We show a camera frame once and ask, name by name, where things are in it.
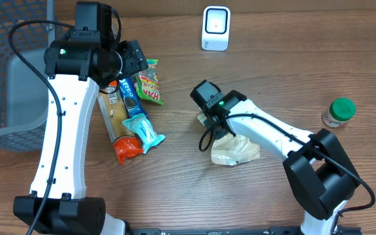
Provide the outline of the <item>green snack packet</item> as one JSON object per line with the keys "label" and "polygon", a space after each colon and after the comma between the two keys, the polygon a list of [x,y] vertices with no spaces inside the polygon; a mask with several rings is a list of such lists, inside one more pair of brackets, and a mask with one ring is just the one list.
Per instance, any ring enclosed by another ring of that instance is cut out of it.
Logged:
{"label": "green snack packet", "polygon": [[148,59],[148,68],[133,75],[133,83],[140,99],[163,105],[157,75],[158,62],[157,59]]}

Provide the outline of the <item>blue Oreo cookie pack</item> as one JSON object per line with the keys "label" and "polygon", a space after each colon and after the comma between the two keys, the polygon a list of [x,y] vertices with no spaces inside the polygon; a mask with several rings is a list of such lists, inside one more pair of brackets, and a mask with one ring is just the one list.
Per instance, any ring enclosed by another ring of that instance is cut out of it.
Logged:
{"label": "blue Oreo cookie pack", "polygon": [[119,80],[119,92],[130,118],[137,114],[148,116],[146,111],[142,108],[136,93],[136,88],[130,77]]}

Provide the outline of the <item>red snack packet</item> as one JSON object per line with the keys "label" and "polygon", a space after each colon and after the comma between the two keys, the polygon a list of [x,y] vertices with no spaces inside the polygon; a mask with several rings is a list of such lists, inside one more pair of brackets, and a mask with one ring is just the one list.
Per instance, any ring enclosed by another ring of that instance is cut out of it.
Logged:
{"label": "red snack packet", "polygon": [[117,159],[124,165],[125,159],[141,154],[143,149],[135,134],[122,124],[129,116],[118,88],[117,82],[111,82],[97,100]]}

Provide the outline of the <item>beige paper bag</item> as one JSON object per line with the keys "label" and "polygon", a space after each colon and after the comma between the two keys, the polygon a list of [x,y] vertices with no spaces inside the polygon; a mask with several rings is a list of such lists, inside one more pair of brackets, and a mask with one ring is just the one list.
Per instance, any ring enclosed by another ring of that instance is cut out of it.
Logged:
{"label": "beige paper bag", "polygon": [[236,166],[259,157],[260,146],[242,135],[227,133],[211,146],[211,161],[216,165]]}

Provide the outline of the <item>teal snack packet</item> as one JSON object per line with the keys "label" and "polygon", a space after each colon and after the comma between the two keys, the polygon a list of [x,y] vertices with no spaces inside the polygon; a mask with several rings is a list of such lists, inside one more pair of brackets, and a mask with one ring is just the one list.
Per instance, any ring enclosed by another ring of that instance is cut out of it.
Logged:
{"label": "teal snack packet", "polygon": [[122,124],[132,133],[139,136],[143,142],[143,154],[146,154],[151,148],[160,145],[166,138],[165,135],[157,134],[154,131],[150,120],[145,114],[134,115],[129,119],[123,120]]}

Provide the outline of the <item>green lid jar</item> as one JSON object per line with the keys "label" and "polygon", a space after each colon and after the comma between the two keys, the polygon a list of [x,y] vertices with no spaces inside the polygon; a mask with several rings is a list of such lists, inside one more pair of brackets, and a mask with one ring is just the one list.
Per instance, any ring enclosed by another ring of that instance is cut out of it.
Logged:
{"label": "green lid jar", "polygon": [[332,128],[348,122],[356,113],[356,106],[352,100],[341,97],[332,102],[322,113],[323,122]]}

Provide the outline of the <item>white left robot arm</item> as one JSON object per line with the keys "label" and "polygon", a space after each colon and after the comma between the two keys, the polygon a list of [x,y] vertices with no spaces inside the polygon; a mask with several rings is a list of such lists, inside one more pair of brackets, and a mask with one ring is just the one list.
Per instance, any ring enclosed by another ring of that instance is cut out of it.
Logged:
{"label": "white left robot arm", "polygon": [[39,78],[48,88],[48,113],[39,167],[27,196],[17,196],[14,215],[41,234],[130,234],[128,222],[86,195],[85,156],[89,123],[99,91],[147,68],[136,40],[122,40],[111,6],[76,4],[69,39],[53,41]]}

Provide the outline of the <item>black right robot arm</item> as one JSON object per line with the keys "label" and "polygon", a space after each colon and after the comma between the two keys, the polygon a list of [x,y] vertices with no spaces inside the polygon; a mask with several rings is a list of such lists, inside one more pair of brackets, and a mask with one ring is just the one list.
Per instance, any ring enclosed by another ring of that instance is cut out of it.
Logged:
{"label": "black right robot arm", "polygon": [[191,98],[205,115],[207,134],[241,135],[279,159],[290,188],[305,211],[289,234],[360,234],[338,225],[341,211],[360,185],[359,175],[337,137],[326,129],[313,134],[283,123],[238,91],[224,94],[204,80]]}

